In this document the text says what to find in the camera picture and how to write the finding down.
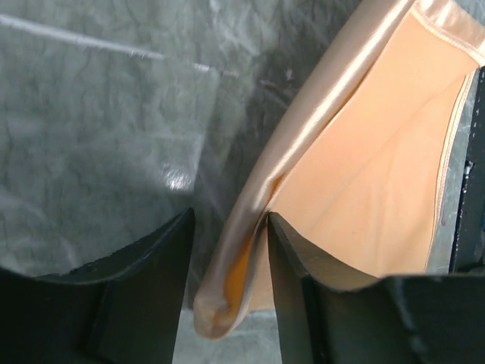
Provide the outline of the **peach satin napkin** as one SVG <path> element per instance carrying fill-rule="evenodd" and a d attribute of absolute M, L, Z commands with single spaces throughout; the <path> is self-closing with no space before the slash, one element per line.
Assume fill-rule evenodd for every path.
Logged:
<path fill-rule="evenodd" d="M 268 140 L 196 294 L 219 339 L 270 309 L 268 214 L 374 277 L 430 270 L 484 27 L 454 1 L 363 1 Z"/>

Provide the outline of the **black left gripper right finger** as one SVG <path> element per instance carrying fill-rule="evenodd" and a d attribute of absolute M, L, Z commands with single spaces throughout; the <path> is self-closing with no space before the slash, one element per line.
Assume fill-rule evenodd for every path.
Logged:
<path fill-rule="evenodd" d="M 482 363 L 484 277 L 376 278 L 277 213 L 268 251 L 284 363 Z"/>

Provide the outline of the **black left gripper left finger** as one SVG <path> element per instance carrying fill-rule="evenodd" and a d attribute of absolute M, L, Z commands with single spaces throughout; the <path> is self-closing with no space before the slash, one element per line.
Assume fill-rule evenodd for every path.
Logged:
<path fill-rule="evenodd" d="M 169 363 L 186 289 L 192 209 L 65 275 L 1 271 L 3 363 Z"/>

